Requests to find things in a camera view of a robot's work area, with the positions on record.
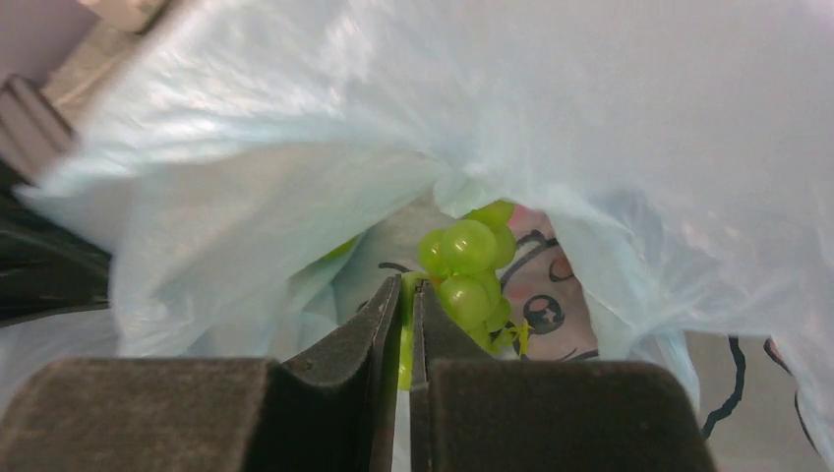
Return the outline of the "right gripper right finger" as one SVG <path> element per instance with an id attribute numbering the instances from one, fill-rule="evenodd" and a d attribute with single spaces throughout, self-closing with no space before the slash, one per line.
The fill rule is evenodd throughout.
<path id="1" fill-rule="evenodd" d="M 683 386 L 650 363 L 499 360 L 413 290 L 415 471 L 712 471 Z"/>

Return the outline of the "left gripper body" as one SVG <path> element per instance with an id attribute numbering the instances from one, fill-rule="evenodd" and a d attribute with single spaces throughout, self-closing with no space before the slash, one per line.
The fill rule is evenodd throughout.
<path id="1" fill-rule="evenodd" d="M 110 256 L 26 208 L 1 165 L 1 325 L 108 306 Z"/>

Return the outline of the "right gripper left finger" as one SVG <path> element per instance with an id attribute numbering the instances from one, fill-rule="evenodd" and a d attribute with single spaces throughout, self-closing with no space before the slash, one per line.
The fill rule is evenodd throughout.
<path id="1" fill-rule="evenodd" d="M 388 471 L 400 280 L 291 359 L 95 359 L 33 374 L 5 471 Z"/>

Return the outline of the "green fake grapes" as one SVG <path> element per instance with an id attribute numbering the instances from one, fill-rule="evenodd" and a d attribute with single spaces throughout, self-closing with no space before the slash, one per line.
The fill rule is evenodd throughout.
<path id="1" fill-rule="evenodd" d="M 529 350 L 530 325 L 512 319 L 499 272 L 513 262 L 517 244 L 510 229 L 515 204 L 497 200 L 468 211 L 455 223 L 435 228 L 416 245 L 416 267 L 380 262 L 377 267 L 401 277 L 398 388 L 411 387 L 413 302 L 416 286 L 427 281 L 442 308 L 478 346 L 491 354 L 510 348 L 519 357 Z"/>

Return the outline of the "light blue plastic bag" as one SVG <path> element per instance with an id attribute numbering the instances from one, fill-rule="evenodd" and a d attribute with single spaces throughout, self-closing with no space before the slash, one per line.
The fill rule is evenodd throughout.
<path id="1" fill-rule="evenodd" d="M 23 202 L 113 257 L 124 357 L 287 358 L 419 237 L 547 218 L 590 362 L 769 337 L 833 465 L 829 1 L 190 1 Z"/>

